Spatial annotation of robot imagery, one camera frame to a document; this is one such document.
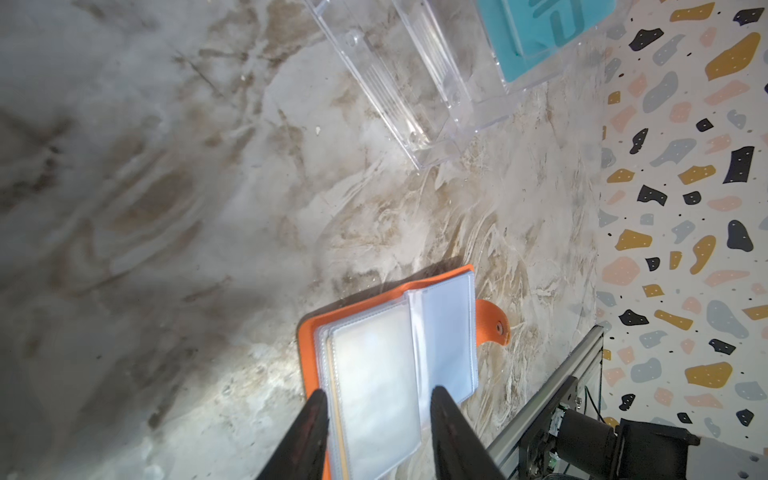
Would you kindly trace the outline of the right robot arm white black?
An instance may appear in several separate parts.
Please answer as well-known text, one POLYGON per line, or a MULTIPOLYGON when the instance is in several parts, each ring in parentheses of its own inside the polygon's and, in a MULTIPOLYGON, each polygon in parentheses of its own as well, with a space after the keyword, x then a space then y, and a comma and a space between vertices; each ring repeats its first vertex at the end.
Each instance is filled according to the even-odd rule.
POLYGON ((767 457, 685 428, 565 412, 555 451, 593 479, 765 479, 767 457))

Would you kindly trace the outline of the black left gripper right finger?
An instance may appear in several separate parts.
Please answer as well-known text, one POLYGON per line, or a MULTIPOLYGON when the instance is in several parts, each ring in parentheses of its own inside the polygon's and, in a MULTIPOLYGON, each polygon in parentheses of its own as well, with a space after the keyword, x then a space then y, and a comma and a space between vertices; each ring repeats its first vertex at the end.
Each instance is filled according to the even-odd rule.
POLYGON ((437 479, 505 479, 443 386, 432 391, 430 422, 437 479))

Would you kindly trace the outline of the orange card holder wallet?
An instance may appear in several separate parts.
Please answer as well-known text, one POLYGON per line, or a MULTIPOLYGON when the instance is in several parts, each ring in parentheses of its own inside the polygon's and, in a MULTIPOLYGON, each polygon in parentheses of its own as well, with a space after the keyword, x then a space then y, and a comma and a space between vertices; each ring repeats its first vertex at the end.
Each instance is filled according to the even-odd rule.
POLYGON ((507 345, 509 322, 465 265, 309 318, 297 340, 306 393, 328 398, 324 478, 380 479, 421 447, 435 387, 474 394, 477 348, 507 345))

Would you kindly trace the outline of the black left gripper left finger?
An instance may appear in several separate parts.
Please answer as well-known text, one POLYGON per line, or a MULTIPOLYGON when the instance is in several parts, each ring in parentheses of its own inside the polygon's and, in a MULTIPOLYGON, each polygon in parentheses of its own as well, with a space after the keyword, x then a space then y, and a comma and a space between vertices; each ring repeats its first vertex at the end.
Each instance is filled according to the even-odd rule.
POLYGON ((257 479, 322 479, 328 429, 327 395, 322 389, 316 389, 257 479))

